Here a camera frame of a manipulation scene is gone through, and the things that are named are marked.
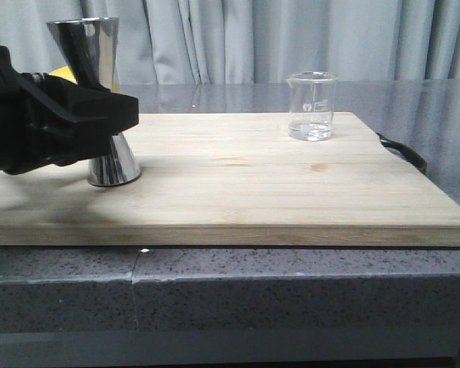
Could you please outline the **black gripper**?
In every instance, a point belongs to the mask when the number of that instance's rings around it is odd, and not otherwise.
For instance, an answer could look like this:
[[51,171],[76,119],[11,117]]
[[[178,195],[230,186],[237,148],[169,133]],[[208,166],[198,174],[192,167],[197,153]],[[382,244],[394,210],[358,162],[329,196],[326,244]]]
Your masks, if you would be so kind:
[[107,131],[100,125],[107,119],[82,108],[95,98],[61,77],[18,73],[0,46],[0,171],[18,175],[106,154]]

